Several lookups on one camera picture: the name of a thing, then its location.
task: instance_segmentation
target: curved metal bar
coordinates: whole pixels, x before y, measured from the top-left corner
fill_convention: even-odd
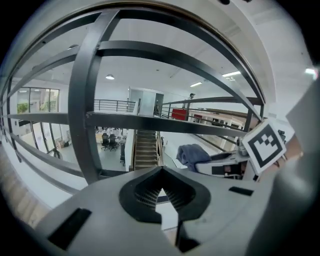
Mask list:
[[[45,44],[52,41],[53,39],[61,36],[62,34],[76,29],[78,27],[90,24],[95,22],[97,17],[101,14],[102,10],[95,10],[89,13],[80,14],[75,13],[73,16],[75,17],[67,17],[68,20],[59,20],[57,23],[53,24],[51,27],[46,29],[42,34],[40,34],[37,38],[35,38],[26,48],[24,53],[21,55],[21,58],[14,65],[11,70],[8,78],[13,77],[15,72],[22,67],[22,65],[39,49],[41,49]],[[8,81],[4,84],[3,91],[0,91],[1,97],[4,94],[5,89],[8,86]]]
[[[94,127],[86,127],[86,113],[94,111],[95,89],[101,57],[97,50],[108,40],[119,22],[118,10],[106,10],[96,19],[76,55],[68,93],[68,120],[74,153],[82,173],[91,184],[102,169]]]
[[[48,165],[51,165],[68,174],[83,178],[83,174],[77,164],[68,162],[68,161],[63,161],[61,159],[48,155],[36,149],[35,147],[29,145],[28,143],[26,143],[25,141],[20,139],[18,136],[14,135],[13,133],[10,133],[10,136],[13,140],[19,143],[20,146],[23,147],[26,151],[28,151],[30,154],[34,155],[35,157],[39,158],[40,160],[44,161]]]
[[[151,9],[151,8],[128,8],[121,10],[121,19],[138,19],[138,20],[148,20],[158,23],[163,23],[177,29],[186,31],[199,39],[203,40],[213,48],[217,49],[224,57],[226,57],[237,69],[241,72],[244,79],[248,82],[255,95],[257,95],[259,101],[264,104],[266,102],[262,89],[259,86],[259,82],[252,72],[249,64],[246,60],[236,51],[232,51],[230,45],[226,44],[226,39],[221,40],[222,35],[217,33],[212,33],[204,28],[203,24],[196,23],[195,15],[193,14],[193,19],[191,20],[187,16],[183,16],[178,12],[164,12],[161,10]]]
[[[222,128],[212,125],[132,114],[88,112],[86,114],[86,124],[91,127],[118,127],[134,130],[162,131],[185,134],[206,134],[231,137],[244,137],[247,134],[244,131]]]
[[[73,62],[76,59],[76,55],[78,53],[79,46],[65,50],[63,52],[58,53],[57,55],[47,59],[41,64],[37,65],[32,71],[26,74],[10,91],[7,95],[7,99],[10,98],[14,93],[16,93],[21,87],[23,87],[26,83],[30,82],[33,78],[47,72],[48,70],[54,69],[58,66],[67,64],[69,62]]]
[[[33,122],[43,122],[51,124],[68,125],[68,114],[63,112],[44,112],[44,113],[26,113],[26,114],[8,114],[4,118],[26,120]]]
[[[251,102],[252,105],[260,105],[258,98],[255,97],[246,97],[248,101]],[[179,101],[172,101],[172,102],[166,102],[162,105],[170,105],[170,104],[181,104],[181,103],[240,103],[237,99],[234,97],[210,97],[210,98],[193,98],[193,99],[185,99],[185,100],[179,100]]]
[[[15,153],[18,155],[18,157],[20,157],[32,170],[34,170],[34,172],[36,174],[38,174],[41,178],[43,178],[44,180],[46,180],[47,182],[51,183],[52,185],[58,187],[59,189],[69,193],[69,194],[76,194],[77,192],[79,192],[78,189],[75,189],[73,187],[70,187],[66,184],[63,184],[62,182],[50,177],[48,174],[44,173],[43,171],[41,171],[40,169],[38,169],[37,167],[35,167],[27,158],[25,158],[19,151],[15,151]]]
[[[101,56],[128,56],[149,59],[190,71],[208,79],[234,96],[261,121],[257,110],[237,86],[229,82],[210,66],[180,51],[148,42],[115,40],[101,42],[98,54]]]

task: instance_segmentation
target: white wall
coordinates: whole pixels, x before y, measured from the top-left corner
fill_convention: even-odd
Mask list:
[[[137,115],[138,105],[139,105],[139,102],[136,101],[132,115]],[[125,148],[124,148],[125,170],[127,172],[129,172],[129,166],[131,165],[132,147],[134,146],[134,137],[135,137],[135,130],[129,129],[126,134]]]

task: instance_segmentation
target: stair railing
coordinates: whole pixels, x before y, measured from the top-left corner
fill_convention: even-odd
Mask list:
[[[158,161],[158,166],[164,166],[163,149],[160,131],[156,132],[156,158]]]

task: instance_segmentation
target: black metal bar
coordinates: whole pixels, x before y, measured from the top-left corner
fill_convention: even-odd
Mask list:
[[[3,109],[3,104],[1,103],[1,106],[0,106],[0,114],[1,114],[1,126],[2,126],[2,132],[3,132],[3,135],[6,137],[6,130],[5,130],[5,120],[4,120],[4,109]]]
[[[241,72],[243,77],[247,80],[248,84],[254,91],[255,95],[258,96],[259,101],[264,104],[264,93],[259,86],[258,79],[253,73],[246,59],[221,34],[217,33],[217,31],[211,27],[208,27],[204,20],[201,20],[199,17],[194,17],[193,13],[188,13],[188,16],[184,16],[186,11],[183,11],[184,14],[179,13],[176,15],[173,12],[167,13],[165,11],[154,10],[150,8],[135,8],[122,10],[120,14],[122,19],[139,19],[164,23],[166,25],[186,31],[205,41],[213,48],[218,50]]]
[[[264,105],[260,106],[260,117],[262,119],[264,119],[264,110],[265,110],[265,106]]]
[[[240,130],[141,115],[137,116],[132,114],[88,112],[86,117],[86,124],[91,127],[118,127],[134,130],[150,130],[186,134],[196,133],[231,137],[244,137],[246,135],[246,132]]]
[[[236,142],[234,142],[233,140],[231,140],[231,139],[229,139],[229,138],[226,138],[226,137],[223,137],[223,136],[217,136],[217,137],[219,137],[219,138],[221,138],[221,139],[224,139],[224,140],[226,140],[227,142],[230,142],[230,143],[232,143],[232,144],[234,144],[234,145],[237,145]]]
[[[101,170],[99,174],[99,180],[111,178],[111,177],[116,177],[122,174],[127,174],[128,171],[120,171],[120,170]]]
[[[18,144],[20,144],[21,147],[23,147],[30,154],[34,155],[36,158],[44,161],[46,164],[51,165],[68,174],[72,174],[78,177],[83,177],[80,167],[77,164],[68,162],[68,161],[63,161],[57,157],[53,157],[49,154],[46,154],[34,148],[33,146],[29,145],[28,143],[23,141],[21,138],[19,138],[17,135],[14,135],[13,133],[11,133],[10,135]]]
[[[246,120],[245,120],[245,125],[243,130],[245,132],[249,132],[249,127],[250,127],[250,123],[251,123],[251,119],[252,119],[252,112],[248,109],[248,114],[246,116]]]
[[[32,133],[34,145],[35,145],[35,148],[38,150],[38,149],[39,149],[39,146],[38,146],[38,143],[37,143],[37,140],[36,140],[36,135],[35,135],[34,126],[33,126],[33,123],[32,123],[31,121],[30,121],[30,126],[31,126],[31,133]]]
[[[13,88],[13,90],[7,95],[7,99],[10,98],[14,93],[16,93],[21,87],[26,83],[31,81],[33,78],[45,73],[48,70],[56,68],[60,65],[73,62],[76,58],[79,47],[74,47],[63,52],[58,53],[57,55],[47,59],[41,64],[37,65],[32,69],[28,74],[26,74]]]
[[[184,117],[184,120],[188,121],[188,118],[189,118],[189,108],[190,108],[190,103],[188,103],[186,105],[186,112],[185,112],[185,117]]]
[[[10,71],[10,74],[8,74],[7,77],[13,77],[14,73],[20,67],[22,67],[22,65],[45,44],[70,30],[95,22],[95,20],[101,12],[101,10],[95,10],[93,12],[81,15],[76,15],[76,13],[74,13],[73,16],[66,16],[65,18],[59,20],[57,23],[52,24],[48,29],[46,29],[46,31],[39,34],[38,37],[35,38],[27,46],[27,48],[21,54],[20,59],[16,62],[16,64],[14,65],[14,67]],[[4,94],[4,90],[6,89],[7,85],[7,83],[4,84],[4,87],[1,92],[1,97]]]
[[[37,173],[41,178],[45,179],[47,182],[51,183],[52,185],[58,187],[59,189],[69,193],[69,194],[76,194],[77,192],[79,192],[78,189],[75,189],[73,187],[70,187],[66,184],[63,184],[60,181],[57,181],[56,179],[50,177],[49,175],[47,175],[46,173],[42,172],[40,169],[38,169],[37,167],[35,167],[30,161],[27,160],[27,158],[25,158],[19,151],[15,151],[15,153],[35,172]]]
[[[252,105],[259,105],[258,98],[255,97],[246,97]],[[162,105],[169,104],[183,104],[183,103],[240,103],[235,97],[210,97],[210,98],[194,98],[194,99],[185,99],[179,101],[172,101],[163,103]]]
[[[49,153],[49,148],[48,148],[48,144],[47,144],[47,138],[45,136],[44,127],[42,125],[42,122],[40,122],[40,129],[41,129],[41,134],[42,134],[42,139],[43,139],[45,150],[46,150],[47,153]]]
[[[238,86],[228,81],[210,66],[185,53],[153,43],[114,40],[101,42],[98,54],[101,56],[128,56],[154,60],[190,71],[208,79],[210,82],[231,94],[236,100],[250,109],[258,120],[261,120],[257,110]]]
[[[10,79],[8,81],[7,95],[10,93],[11,85],[12,85],[12,77],[10,77]],[[8,98],[8,100],[6,101],[6,113],[7,113],[7,115],[10,115],[10,98]],[[8,118],[7,121],[8,121],[9,134],[11,134],[13,132],[11,118]],[[11,137],[11,142],[13,145],[13,149],[16,151],[17,150],[16,142],[14,141],[14,139],[12,137]],[[17,155],[17,157],[18,157],[19,162],[21,163],[21,158],[18,155]]]
[[[169,104],[168,118],[170,116],[170,108],[171,108],[171,104]]]
[[[56,142],[55,142],[55,138],[54,138],[54,132],[52,131],[52,125],[51,123],[49,123],[49,128],[50,128],[50,134],[51,134],[51,139],[52,139],[52,143],[53,143],[53,147],[56,149]]]
[[[4,115],[5,118],[68,125],[68,114],[64,112],[23,113]]]
[[[74,153],[82,173],[91,184],[102,169],[95,127],[86,127],[86,114],[94,110],[95,89],[101,56],[96,55],[102,39],[108,40],[119,22],[117,10],[104,11],[85,36],[75,58],[68,93],[68,119]]]
[[[236,128],[236,127],[233,127],[233,126],[231,126],[231,125],[227,125],[227,124],[224,124],[224,123],[220,123],[220,122],[216,122],[216,121],[204,119],[204,118],[197,117],[197,116],[194,116],[194,115],[187,115],[187,116],[186,116],[186,114],[181,114],[181,113],[174,113],[174,114],[175,114],[175,115],[178,115],[178,116],[183,116],[183,117],[185,117],[185,119],[186,119],[186,118],[196,118],[196,119],[199,119],[199,120],[203,120],[203,121],[210,122],[210,123],[212,123],[213,125],[224,126],[224,127],[230,128],[230,129],[232,129],[232,130],[242,131],[241,129]]]
[[[99,98],[95,98],[95,101],[106,101],[106,102],[125,102],[125,103],[133,103],[135,104],[134,101],[127,101],[127,100],[114,100],[114,99],[99,99]]]
[[[211,141],[201,137],[200,135],[198,135],[198,134],[193,134],[193,135],[197,136],[198,138],[200,138],[201,140],[205,141],[206,143],[209,143],[210,145],[216,147],[217,149],[221,150],[222,152],[226,152],[222,147],[219,147],[218,145],[216,145],[216,144],[212,143]]]
[[[174,107],[174,109],[176,110],[184,110],[185,108],[182,107]],[[229,116],[234,116],[234,117],[239,117],[239,118],[247,118],[247,114],[243,113],[240,114],[240,112],[238,113],[230,113],[228,112],[228,110],[222,110],[222,109],[212,109],[212,108],[189,108],[189,110],[192,111],[202,111],[202,112],[210,112],[210,113],[218,113],[218,114],[224,114],[224,115],[229,115]]]

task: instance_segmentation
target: ceiling light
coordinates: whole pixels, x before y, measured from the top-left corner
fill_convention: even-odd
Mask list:
[[[194,83],[194,84],[190,85],[190,87],[198,86],[198,85],[201,85],[201,84],[202,84],[202,82],[197,82],[197,83]]]
[[[114,80],[115,79],[112,74],[108,74],[105,78],[109,79],[109,80]]]
[[[232,73],[228,73],[228,74],[223,74],[222,76],[224,78],[226,78],[226,77],[231,77],[231,76],[239,75],[239,74],[241,74],[240,71],[236,71],[236,72],[232,72]]]
[[[316,80],[318,77],[318,71],[313,68],[306,68],[304,72],[306,74],[313,75],[313,80]]]
[[[306,74],[314,74],[316,71],[312,68],[307,68],[305,71],[304,71]]]

